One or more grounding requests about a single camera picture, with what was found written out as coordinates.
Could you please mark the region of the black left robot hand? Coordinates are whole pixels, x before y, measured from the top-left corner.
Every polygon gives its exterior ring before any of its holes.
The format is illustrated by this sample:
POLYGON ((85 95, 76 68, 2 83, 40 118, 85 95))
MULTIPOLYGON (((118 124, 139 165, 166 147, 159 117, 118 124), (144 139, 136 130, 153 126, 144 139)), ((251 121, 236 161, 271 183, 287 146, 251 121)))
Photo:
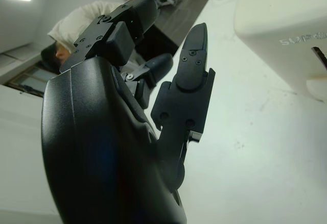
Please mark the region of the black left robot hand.
POLYGON ((158 13, 156 0, 131 0, 96 17, 46 85, 42 154, 64 223, 187 222, 178 188, 215 72, 204 23, 189 31, 172 81, 170 54, 120 71, 158 13))

